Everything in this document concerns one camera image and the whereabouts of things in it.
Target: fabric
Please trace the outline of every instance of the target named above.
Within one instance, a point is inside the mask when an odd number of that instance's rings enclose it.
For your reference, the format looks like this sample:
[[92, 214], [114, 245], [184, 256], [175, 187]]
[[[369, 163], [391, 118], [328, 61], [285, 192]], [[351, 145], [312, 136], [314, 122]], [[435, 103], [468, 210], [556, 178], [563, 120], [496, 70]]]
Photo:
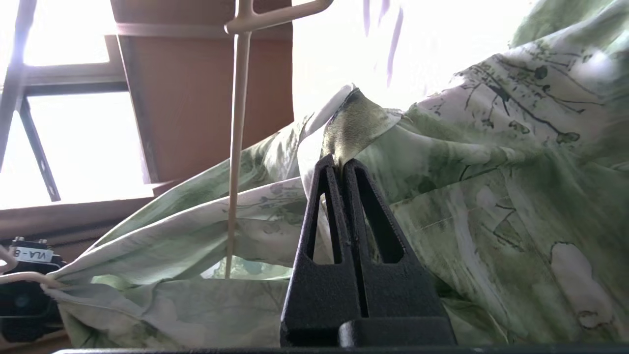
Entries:
[[[405, 112], [342, 88], [243, 152], [241, 279], [216, 278], [225, 161], [54, 273], [73, 344], [277, 346], [304, 189], [328, 153], [369, 168], [459, 344], [629, 340], [628, 29], [627, 0], [544, 1], [517, 47]], [[321, 213], [316, 261], [329, 254]]]

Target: white cable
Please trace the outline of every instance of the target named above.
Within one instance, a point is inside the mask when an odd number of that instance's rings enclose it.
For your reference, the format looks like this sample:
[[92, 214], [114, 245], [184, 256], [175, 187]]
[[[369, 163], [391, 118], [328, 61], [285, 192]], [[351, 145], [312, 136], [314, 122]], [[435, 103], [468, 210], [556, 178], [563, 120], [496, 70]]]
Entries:
[[37, 282], [49, 288], [62, 288], [64, 286], [63, 283], [60, 283], [47, 275], [37, 273], [36, 271], [22, 271], [19, 273], [12, 273], [0, 276], [0, 284], [22, 281]]

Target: green floral fabric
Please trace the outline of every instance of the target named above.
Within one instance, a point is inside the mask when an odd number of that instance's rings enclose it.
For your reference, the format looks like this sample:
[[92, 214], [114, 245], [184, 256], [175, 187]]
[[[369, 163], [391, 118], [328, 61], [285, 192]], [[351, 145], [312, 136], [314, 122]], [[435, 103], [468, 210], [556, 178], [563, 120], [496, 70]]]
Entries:
[[[629, 340], [629, 1], [546, 0], [513, 49], [408, 110], [343, 88], [243, 152], [224, 280], [229, 162], [55, 273], [75, 346], [277, 346], [311, 169], [363, 162], [461, 345]], [[315, 258], [329, 261], [319, 215]]]

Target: white curtain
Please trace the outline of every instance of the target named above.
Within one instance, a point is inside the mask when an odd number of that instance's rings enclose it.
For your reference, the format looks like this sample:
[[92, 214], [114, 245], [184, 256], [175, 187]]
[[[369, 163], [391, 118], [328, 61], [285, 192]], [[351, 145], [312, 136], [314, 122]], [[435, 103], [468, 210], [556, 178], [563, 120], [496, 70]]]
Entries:
[[337, 0], [292, 24], [295, 119], [347, 83], [381, 106], [405, 110], [447, 87], [453, 73], [504, 52], [535, 3]]

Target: window bar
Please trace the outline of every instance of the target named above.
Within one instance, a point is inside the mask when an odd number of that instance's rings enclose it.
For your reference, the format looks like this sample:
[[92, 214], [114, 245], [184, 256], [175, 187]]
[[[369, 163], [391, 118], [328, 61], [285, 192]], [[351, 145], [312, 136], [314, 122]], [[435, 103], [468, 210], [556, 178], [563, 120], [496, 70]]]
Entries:
[[35, 159], [37, 160], [37, 166], [40, 169], [44, 183], [46, 183], [46, 189], [50, 195], [50, 201], [58, 202], [61, 200], [61, 197], [59, 196], [59, 191], [57, 190], [57, 185], [55, 184], [55, 178], [52, 176], [50, 165], [48, 165], [46, 154], [43, 151], [39, 134], [37, 134], [37, 129], [35, 128], [35, 123], [33, 122], [33, 116], [31, 116], [31, 106], [28, 104], [26, 97], [22, 99], [22, 105], [19, 108], [19, 116], [22, 118], [22, 124], [24, 125], [28, 142], [31, 144], [31, 149], [33, 149]]
[[6, 68], [4, 87], [0, 89], [0, 171], [9, 140], [9, 129], [13, 111], [19, 102], [24, 81], [24, 48], [28, 31], [33, 24], [37, 0], [20, 0], [18, 14], [15, 19], [15, 33], [13, 36], [13, 52], [9, 66]]

